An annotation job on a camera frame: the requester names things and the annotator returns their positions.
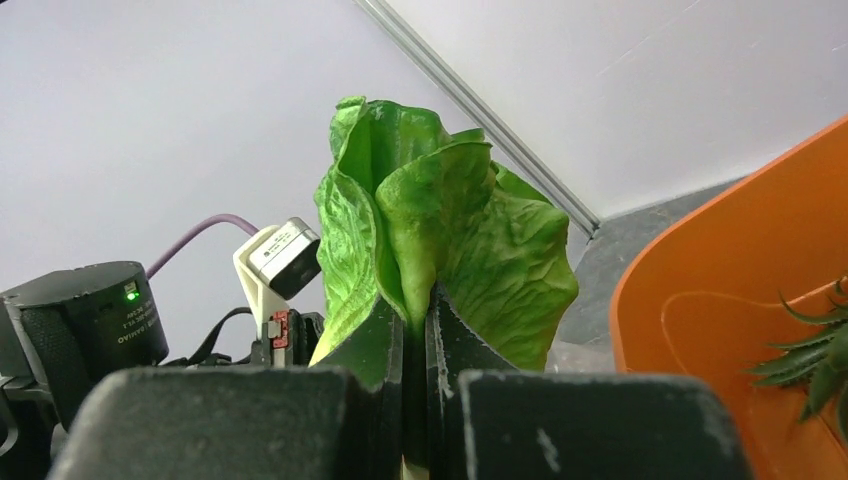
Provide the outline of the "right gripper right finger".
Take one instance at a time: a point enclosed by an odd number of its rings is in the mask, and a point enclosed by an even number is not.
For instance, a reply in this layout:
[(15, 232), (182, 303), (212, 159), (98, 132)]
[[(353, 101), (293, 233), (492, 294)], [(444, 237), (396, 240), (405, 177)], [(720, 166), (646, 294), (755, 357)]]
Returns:
[(748, 479), (713, 391), (665, 374), (517, 369), (435, 286), (425, 320), (434, 479)]

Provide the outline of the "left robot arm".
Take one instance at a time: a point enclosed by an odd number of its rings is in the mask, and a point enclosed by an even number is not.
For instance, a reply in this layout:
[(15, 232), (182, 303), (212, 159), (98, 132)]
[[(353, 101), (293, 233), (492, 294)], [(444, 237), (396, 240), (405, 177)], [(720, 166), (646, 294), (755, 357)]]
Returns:
[(141, 264), (45, 274), (1, 296), (5, 479), (334, 479), (348, 379), (292, 357), (266, 308), (248, 364), (181, 364)]

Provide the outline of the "orange plastic basket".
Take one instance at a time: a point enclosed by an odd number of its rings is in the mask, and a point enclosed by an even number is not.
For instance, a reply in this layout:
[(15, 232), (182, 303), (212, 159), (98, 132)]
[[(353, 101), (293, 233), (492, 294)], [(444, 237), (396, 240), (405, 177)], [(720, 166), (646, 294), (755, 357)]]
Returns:
[(749, 370), (815, 327), (847, 273), (847, 123), (838, 120), (674, 224), (611, 300), (616, 367), (706, 382), (731, 412), (758, 479), (843, 479), (836, 412), (806, 422), (798, 387)]

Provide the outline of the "green toy lettuce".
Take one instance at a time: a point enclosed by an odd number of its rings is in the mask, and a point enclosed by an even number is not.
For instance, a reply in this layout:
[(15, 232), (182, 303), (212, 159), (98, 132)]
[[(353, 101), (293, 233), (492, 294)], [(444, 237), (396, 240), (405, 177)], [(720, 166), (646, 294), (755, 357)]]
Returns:
[(479, 128), (451, 133), (431, 110), (340, 100), (332, 164), (314, 201), (326, 319), (319, 362), (384, 299), (415, 339), (442, 285), (459, 317), (498, 354), (542, 370), (579, 286), (568, 215), (496, 162)]

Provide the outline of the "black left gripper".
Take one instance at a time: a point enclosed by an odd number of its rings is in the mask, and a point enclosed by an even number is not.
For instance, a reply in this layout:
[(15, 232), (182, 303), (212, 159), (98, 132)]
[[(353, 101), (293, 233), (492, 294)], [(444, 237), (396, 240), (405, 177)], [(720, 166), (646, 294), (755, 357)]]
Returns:
[(248, 307), (237, 307), (225, 314), (210, 330), (197, 350), (189, 357), (165, 363), (166, 366), (199, 367), (280, 367), (306, 366), (324, 331), (324, 318), (317, 312), (301, 314), (295, 309), (279, 311), (261, 325), (260, 338), (251, 343), (250, 352), (242, 359), (214, 352), (226, 323), (239, 315), (251, 314)]

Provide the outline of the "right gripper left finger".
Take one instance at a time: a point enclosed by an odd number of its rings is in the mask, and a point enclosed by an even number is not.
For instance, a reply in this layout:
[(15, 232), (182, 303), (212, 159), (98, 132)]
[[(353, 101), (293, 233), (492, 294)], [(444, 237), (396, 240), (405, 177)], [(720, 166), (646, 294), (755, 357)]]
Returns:
[(135, 368), (82, 404), (53, 479), (396, 479), (402, 325), (378, 300), (311, 367)]

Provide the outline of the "orange toy pineapple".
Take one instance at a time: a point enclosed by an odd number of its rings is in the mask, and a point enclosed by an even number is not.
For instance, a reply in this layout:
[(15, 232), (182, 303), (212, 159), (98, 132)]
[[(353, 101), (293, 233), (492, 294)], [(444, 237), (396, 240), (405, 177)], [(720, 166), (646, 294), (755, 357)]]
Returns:
[(781, 351), (775, 358), (745, 370), (756, 379), (756, 387), (788, 388), (806, 386), (806, 400), (798, 421), (803, 423), (817, 415), (830, 403), (834, 405), (840, 441), (847, 443), (847, 277), (831, 284), (831, 308), (818, 315), (804, 314), (780, 297), (784, 311), (794, 319), (820, 330), (802, 340), (771, 343)]

